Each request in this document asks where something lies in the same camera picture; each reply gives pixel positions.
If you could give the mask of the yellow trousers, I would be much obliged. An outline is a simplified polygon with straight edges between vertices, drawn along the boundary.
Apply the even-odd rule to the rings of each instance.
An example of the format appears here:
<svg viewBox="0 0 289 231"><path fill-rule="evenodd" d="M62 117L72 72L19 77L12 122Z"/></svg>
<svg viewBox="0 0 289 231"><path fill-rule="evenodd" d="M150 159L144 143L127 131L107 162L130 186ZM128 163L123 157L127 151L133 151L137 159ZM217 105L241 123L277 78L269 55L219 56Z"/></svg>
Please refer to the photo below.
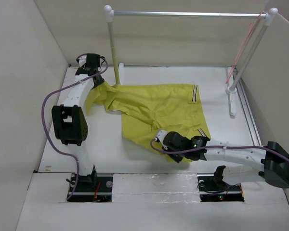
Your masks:
<svg viewBox="0 0 289 231"><path fill-rule="evenodd" d="M104 82L89 92L86 110L93 104L103 105L108 112L120 111L122 136L149 150L159 130L179 133L186 149L195 147L195 136L210 138L198 85L110 86Z"/></svg>

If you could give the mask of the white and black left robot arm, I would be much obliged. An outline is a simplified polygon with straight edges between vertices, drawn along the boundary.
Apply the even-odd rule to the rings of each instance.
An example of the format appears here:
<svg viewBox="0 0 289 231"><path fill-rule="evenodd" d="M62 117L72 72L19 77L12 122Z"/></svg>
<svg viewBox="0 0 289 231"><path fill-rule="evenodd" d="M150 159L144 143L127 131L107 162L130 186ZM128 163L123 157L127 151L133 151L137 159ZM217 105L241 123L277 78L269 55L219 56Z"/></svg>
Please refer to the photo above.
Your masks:
<svg viewBox="0 0 289 231"><path fill-rule="evenodd" d="M76 85L71 87L68 96L59 106L52 107L55 137L78 159L79 173L75 176L88 191L97 187L98 179L94 176L94 165L89 160L85 143L88 125L83 107L89 92L104 82L99 74L101 61L104 60L103 56L95 53L79 56L77 58L79 68L75 73Z"/></svg>

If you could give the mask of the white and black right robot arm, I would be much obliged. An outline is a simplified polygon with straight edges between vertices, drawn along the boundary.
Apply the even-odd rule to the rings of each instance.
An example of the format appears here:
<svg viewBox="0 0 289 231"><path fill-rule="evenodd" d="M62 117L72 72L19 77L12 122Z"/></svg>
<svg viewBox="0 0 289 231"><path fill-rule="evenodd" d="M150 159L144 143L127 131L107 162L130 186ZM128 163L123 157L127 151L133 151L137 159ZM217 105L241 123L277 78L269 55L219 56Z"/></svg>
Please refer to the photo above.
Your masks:
<svg viewBox="0 0 289 231"><path fill-rule="evenodd" d="M177 163L184 158L192 161L235 163L236 167L217 167L213 177L213 184L217 189L257 181L264 181L277 188L289 188L289 154L277 142L269 141L264 147L243 147L206 136L189 139L178 132L164 130L156 134L156 139Z"/></svg>

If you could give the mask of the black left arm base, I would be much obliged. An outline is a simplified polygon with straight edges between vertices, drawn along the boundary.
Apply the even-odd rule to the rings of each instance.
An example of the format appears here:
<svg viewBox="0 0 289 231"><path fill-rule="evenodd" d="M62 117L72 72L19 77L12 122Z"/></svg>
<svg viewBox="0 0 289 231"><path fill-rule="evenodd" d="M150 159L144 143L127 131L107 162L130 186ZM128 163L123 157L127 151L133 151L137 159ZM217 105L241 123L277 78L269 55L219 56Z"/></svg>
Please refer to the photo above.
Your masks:
<svg viewBox="0 0 289 231"><path fill-rule="evenodd" d="M82 182L80 179L73 195L70 197L74 185L69 185L68 202L106 203L112 200L113 174L97 174L93 183Z"/></svg>

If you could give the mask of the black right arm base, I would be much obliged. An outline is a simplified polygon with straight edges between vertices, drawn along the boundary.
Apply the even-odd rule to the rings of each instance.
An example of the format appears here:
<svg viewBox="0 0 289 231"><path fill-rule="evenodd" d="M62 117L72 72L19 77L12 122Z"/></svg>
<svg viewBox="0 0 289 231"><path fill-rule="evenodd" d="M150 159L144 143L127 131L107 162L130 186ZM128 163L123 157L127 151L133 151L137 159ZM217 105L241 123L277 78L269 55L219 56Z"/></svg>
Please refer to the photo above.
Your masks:
<svg viewBox="0 0 289 231"><path fill-rule="evenodd" d="M219 186L213 174L197 174L197 188L201 202L244 202L240 184Z"/></svg>

